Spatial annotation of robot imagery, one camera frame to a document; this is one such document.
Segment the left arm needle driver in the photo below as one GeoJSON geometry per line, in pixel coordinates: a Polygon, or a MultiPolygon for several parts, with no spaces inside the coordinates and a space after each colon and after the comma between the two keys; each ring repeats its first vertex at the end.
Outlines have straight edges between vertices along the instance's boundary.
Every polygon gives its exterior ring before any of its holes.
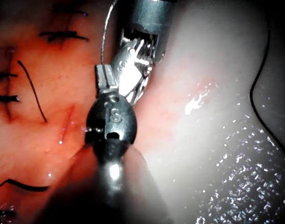
{"type": "Polygon", "coordinates": [[[118,161],[135,141],[137,119],[132,105],[119,93],[98,96],[86,120],[85,143],[98,162],[118,161]]]}

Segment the right arm needle driver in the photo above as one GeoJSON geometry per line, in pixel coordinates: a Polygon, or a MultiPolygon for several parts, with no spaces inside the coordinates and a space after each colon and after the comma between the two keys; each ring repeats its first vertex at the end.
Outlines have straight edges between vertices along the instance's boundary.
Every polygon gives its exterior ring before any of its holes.
{"type": "Polygon", "coordinates": [[[137,68],[144,77],[148,76],[152,67],[163,60],[166,45],[166,28],[158,33],[149,33],[147,30],[123,27],[119,51],[111,61],[114,75],[122,77],[137,68]]]}

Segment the right arm needle driver jaw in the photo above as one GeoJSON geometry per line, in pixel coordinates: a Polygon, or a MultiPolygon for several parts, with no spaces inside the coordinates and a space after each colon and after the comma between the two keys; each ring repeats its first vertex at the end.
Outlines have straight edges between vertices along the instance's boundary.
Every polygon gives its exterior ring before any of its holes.
{"type": "Polygon", "coordinates": [[[114,89],[114,92],[118,92],[123,96],[128,95],[142,77],[142,74],[136,67],[115,68],[114,75],[117,83],[117,88],[114,89]]]}
{"type": "Polygon", "coordinates": [[[126,95],[126,100],[134,107],[138,100],[144,94],[149,83],[149,76],[142,77],[134,88],[126,95]]]}

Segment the left arm needle driver jaw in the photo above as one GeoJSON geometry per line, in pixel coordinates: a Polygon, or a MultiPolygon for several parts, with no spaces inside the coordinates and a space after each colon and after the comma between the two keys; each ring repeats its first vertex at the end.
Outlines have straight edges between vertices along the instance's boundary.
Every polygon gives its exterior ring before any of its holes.
{"type": "Polygon", "coordinates": [[[115,79],[114,72],[112,70],[111,65],[105,65],[105,73],[106,73],[106,80],[108,88],[118,88],[117,81],[115,79]]]}
{"type": "Polygon", "coordinates": [[[104,65],[96,65],[95,66],[95,73],[96,73],[96,83],[98,90],[107,89],[108,80],[107,80],[107,73],[104,65]]]}

